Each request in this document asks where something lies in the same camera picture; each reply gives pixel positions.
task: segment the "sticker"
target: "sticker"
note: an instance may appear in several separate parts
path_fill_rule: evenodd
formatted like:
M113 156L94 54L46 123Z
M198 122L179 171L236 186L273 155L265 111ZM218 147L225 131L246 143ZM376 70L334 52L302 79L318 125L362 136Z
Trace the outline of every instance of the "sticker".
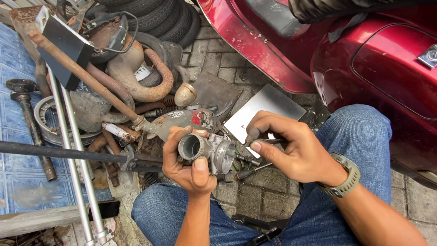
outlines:
M149 66L145 67L141 65L139 69L134 73L137 81L143 80L145 77L147 77L150 74L150 70L152 70L151 67Z
M171 118L177 118L181 115L184 115L185 113L183 111L173 111L167 114L167 116L170 116Z
M200 110L191 111L191 122L212 130L214 128L214 114L211 112L203 112Z

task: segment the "hand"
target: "hand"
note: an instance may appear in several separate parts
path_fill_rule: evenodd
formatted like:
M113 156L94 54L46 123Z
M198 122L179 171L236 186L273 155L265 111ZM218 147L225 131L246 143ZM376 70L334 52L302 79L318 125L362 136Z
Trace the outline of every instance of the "hand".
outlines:
M217 186L217 178L209 175L208 160L201 156L193 165L183 165L177 161L177 147L180 140L190 133L196 133L202 137L209 137L205 130L196 130L191 126L186 128L172 127L168 141L163 147L163 172L184 188L189 197L208 196Z
M302 183L319 181L328 186L338 186L346 181L348 173L330 156L305 123L259 111L246 128L246 141L257 139L269 130L289 141L285 152L263 141L252 142L250 148L288 178Z

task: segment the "stacked tires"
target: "stacked tires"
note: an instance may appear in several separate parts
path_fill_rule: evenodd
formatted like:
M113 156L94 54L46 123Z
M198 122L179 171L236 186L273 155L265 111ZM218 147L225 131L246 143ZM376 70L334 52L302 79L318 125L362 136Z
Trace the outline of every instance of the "stacked tires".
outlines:
M187 47L200 30L196 9L184 0L97 0L110 12L127 11L138 18L139 32ZM134 31L135 19L129 19Z

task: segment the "blue tiles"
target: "blue tiles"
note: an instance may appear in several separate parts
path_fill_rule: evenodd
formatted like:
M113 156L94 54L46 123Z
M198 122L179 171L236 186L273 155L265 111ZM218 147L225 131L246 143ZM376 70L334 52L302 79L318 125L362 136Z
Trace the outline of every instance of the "blue tiles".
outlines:
M0 23L0 140L33 144L21 108L5 86L12 78L35 80L35 63L17 34ZM33 107L42 99L37 92L31 97ZM57 122L54 115L46 119L51 126ZM76 205L67 161L52 158L52 162L58 179L47 182L38 157L0 153L0 214ZM88 202L83 185L82 191ZM98 201L113 199L109 189L96 190L96 196Z

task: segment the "wristwatch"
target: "wristwatch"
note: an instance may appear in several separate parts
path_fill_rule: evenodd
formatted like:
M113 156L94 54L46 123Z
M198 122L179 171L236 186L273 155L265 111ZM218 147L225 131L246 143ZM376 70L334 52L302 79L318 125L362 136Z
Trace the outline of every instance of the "wristwatch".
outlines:
M353 161L336 152L332 152L331 156L349 173L347 180L336 187L330 187L320 182L316 182L316 185L326 194L333 197L342 198L344 195L353 191L358 185L360 181L360 169Z

